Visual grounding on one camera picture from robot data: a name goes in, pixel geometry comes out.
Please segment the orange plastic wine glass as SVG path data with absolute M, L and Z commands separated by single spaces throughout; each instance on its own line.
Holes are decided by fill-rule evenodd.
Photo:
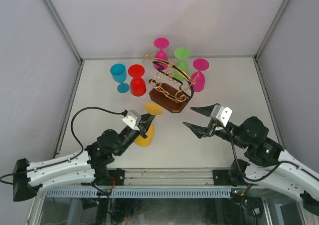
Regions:
M 155 115 L 155 116 L 159 116 L 163 113 L 163 109 L 159 105 L 154 103 L 146 104 L 145 110 L 151 115 Z M 138 136 L 138 138 L 135 140 L 135 144 L 137 144 L 140 147 L 148 147 L 152 143 L 153 137 L 155 135 L 155 126 L 153 123 L 151 123 L 146 135 L 147 135 L 147 138 Z

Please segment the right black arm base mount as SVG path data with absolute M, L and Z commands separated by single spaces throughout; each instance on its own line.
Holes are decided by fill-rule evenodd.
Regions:
M 212 170 L 213 184 L 215 186 L 248 186 L 250 182 L 245 182 L 242 179 L 231 180 L 228 174 L 229 169 L 214 169 Z

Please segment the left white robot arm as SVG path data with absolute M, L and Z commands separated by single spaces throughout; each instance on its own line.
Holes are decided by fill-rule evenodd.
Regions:
M 147 138 L 154 118 L 150 113 L 140 115 L 134 110 L 127 111 L 122 119 L 126 126 L 120 133 L 105 130 L 93 144 L 76 153 L 42 162 L 30 162 L 26 158 L 16 161 L 12 176 L 13 201 L 29 200 L 38 192 L 58 186 L 104 185 L 109 180 L 107 166 L 138 137 Z

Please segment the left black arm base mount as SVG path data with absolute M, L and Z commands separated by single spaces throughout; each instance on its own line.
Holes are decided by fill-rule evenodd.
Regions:
M 83 184 L 94 184 L 96 186 L 123 186 L 125 181 L 125 170 L 123 169 L 111 169 L 108 171 L 109 177 L 102 178 L 100 180 L 94 180 L 93 182 L 87 182 Z

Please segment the green plastic wine glass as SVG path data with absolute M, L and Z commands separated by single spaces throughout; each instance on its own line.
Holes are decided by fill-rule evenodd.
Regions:
M 184 73 L 186 73 L 187 75 L 189 75 L 189 67 L 185 60 L 189 58 L 190 50 L 186 47 L 179 47 L 174 51 L 174 55 L 176 59 L 179 60 L 176 64 L 176 67 L 179 68 Z M 180 81 L 185 81 L 185 78 L 183 77 L 183 75 L 177 70 L 174 70 L 174 78 Z

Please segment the red plastic wine glass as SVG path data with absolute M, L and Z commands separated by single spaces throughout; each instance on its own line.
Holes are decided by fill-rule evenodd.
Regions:
M 128 74 L 132 78 L 130 82 L 131 94 L 140 97 L 146 93 L 146 83 L 142 76 L 145 69 L 140 64 L 133 64 L 128 69 Z

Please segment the pink wine glass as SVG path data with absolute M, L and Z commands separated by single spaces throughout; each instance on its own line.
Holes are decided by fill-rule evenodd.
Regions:
M 205 87 L 205 76 L 203 74 L 209 68 L 209 62 L 204 58 L 195 59 L 193 62 L 195 72 L 191 76 L 194 92 L 201 92 Z
M 157 49 L 159 49 L 159 51 L 155 54 L 155 59 L 160 59 L 162 61 L 168 61 L 168 55 L 164 51 L 164 49 L 166 49 L 169 46 L 169 40 L 167 38 L 164 38 L 164 37 L 159 37 L 159 38 L 155 39 L 154 46 Z M 158 61 L 157 61 L 157 63 L 158 64 L 154 64 L 154 68 L 156 70 L 158 70 L 159 68 L 161 70 L 167 69 L 166 63 L 159 63 Z

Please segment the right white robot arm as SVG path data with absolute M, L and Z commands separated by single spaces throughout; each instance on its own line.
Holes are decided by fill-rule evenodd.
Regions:
M 191 110 L 210 119 L 206 127 L 184 122 L 197 138 L 217 136 L 231 144 L 234 161 L 228 175 L 234 185 L 264 186 L 302 203 L 311 214 L 319 214 L 318 173 L 270 139 L 260 119 L 252 116 L 237 126 L 229 121 L 232 110 L 218 103 Z

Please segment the gold wire wine glass rack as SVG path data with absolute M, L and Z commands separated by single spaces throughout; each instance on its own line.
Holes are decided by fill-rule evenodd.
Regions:
M 193 81 L 189 75 L 176 67 L 175 62 L 155 59 L 155 54 L 158 51 L 159 49 L 153 43 L 153 49 L 141 61 L 144 63 L 146 60 L 150 60 L 153 65 L 158 64 L 157 61 L 167 64 L 166 70 L 159 68 L 156 75 L 148 81 L 148 84 L 153 87 L 149 92 L 150 98 L 167 111 L 180 113 L 194 96 Z M 185 81 L 175 79 L 174 70 L 180 72 Z

